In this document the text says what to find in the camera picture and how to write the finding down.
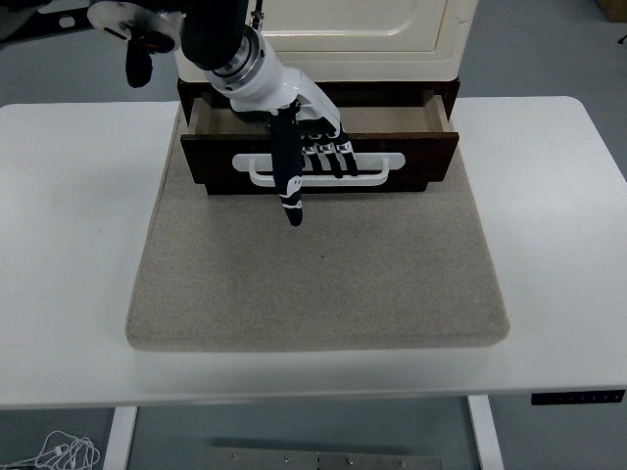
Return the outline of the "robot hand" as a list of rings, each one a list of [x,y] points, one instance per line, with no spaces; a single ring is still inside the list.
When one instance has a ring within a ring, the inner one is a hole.
[[[353,147],[338,109],[300,70],[285,67],[259,37],[250,41],[248,56],[238,56],[206,78],[242,120],[270,137],[272,177],[286,216],[293,226],[303,221],[304,155],[320,150],[332,174],[359,174]]]

